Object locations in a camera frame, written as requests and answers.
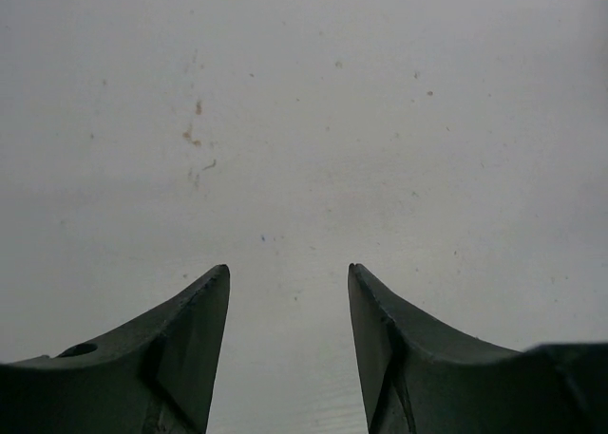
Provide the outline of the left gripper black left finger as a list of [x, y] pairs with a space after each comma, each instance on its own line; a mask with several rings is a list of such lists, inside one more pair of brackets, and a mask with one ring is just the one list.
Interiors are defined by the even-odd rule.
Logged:
[[2, 365], [2, 432], [205, 432], [229, 294], [229, 269], [217, 265], [56, 357]]

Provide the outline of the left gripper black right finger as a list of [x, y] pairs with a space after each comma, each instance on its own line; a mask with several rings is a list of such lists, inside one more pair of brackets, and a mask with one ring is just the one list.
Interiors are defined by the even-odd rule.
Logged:
[[361, 264], [348, 292], [370, 433], [606, 432], [606, 344], [506, 349], [422, 311]]

